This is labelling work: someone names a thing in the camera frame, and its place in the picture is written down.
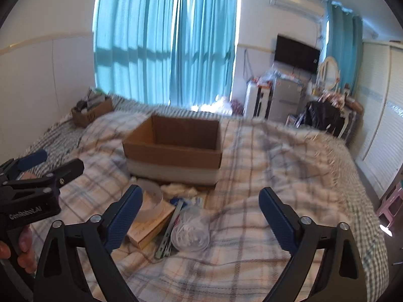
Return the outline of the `person's left hand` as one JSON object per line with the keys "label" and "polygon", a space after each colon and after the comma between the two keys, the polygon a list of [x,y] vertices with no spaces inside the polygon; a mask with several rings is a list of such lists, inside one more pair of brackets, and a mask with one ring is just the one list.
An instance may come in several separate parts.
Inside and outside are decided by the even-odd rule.
{"label": "person's left hand", "polygon": [[21,254],[17,259],[19,266],[22,267],[28,274],[33,274],[37,269],[37,262],[32,246],[32,231],[30,226],[25,226],[20,233],[18,246],[21,251]]}

